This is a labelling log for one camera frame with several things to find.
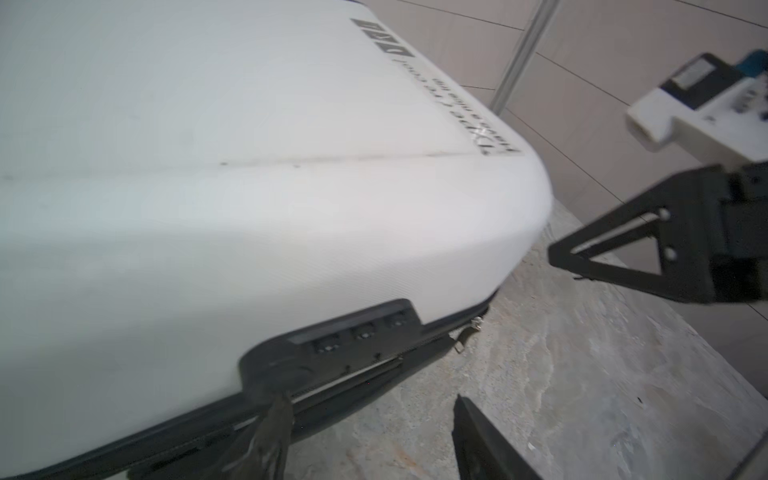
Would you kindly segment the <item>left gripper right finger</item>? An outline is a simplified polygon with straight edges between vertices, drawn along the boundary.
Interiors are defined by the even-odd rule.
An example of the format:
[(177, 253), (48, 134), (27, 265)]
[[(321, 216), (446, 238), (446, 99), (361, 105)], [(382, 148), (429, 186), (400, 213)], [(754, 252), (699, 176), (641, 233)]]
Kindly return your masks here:
[(462, 480), (541, 480), (471, 399), (458, 395), (453, 414), (452, 439)]

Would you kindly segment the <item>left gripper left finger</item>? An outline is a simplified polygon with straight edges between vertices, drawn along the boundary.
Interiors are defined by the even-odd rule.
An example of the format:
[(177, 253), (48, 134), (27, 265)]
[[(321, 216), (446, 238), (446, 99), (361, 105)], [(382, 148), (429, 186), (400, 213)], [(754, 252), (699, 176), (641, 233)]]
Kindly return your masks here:
[(210, 479), (283, 479), (294, 422), (293, 406), (277, 395), (209, 469)]

